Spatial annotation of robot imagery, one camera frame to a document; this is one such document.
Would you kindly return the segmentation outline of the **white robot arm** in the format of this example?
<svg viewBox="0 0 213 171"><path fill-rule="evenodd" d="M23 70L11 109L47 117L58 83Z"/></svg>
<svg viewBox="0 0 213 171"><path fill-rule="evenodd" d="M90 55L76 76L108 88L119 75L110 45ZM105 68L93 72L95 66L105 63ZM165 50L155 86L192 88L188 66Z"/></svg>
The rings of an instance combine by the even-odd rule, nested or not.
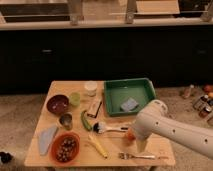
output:
<svg viewBox="0 0 213 171"><path fill-rule="evenodd" d="M167 113L163 101L150 101L131 124L134 136L145 141L155 133L213 159L213 130L169 119Z"/></svg>

